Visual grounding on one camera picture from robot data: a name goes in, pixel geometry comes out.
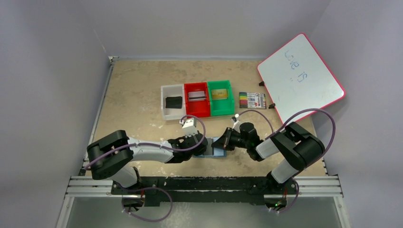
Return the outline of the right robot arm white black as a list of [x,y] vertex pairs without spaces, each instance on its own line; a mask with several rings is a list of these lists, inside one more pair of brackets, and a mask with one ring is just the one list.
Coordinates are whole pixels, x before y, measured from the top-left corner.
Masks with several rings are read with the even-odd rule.
[[250,158],[258,162],[281,153],[284,160],[266,176],[270,187],[283,186],[325,152],[324,144],[296,122],[266,140],[259,137],[253,123],[241,123],[237,129],[227,128],[211,146],[227,151],[236,147],[246,149]]

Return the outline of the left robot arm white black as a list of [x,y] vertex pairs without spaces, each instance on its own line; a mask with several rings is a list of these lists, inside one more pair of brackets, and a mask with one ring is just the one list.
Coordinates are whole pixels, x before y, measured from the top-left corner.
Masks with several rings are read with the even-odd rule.
[[124,130],[117,130],[87,146],[90,170],[94,180],[110,178],[124,188],[140,181],[139,172],[129,166],[132,161],[182,163],[194,155],[206,152],[208,141],[197,132],[162,142],[141,141],[128,137]]

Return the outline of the blue card holder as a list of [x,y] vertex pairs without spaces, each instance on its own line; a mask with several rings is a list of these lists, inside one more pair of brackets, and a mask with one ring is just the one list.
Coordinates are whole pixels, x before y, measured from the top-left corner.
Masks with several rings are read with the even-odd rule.
[[194,155],[195,158],[225,158],[227,156],[227,152],[224,149],[218,149],[212,147],[212,143],[216,142],[218,137],[209,137],[207,138],[207,148],[206,151],[201,155]]

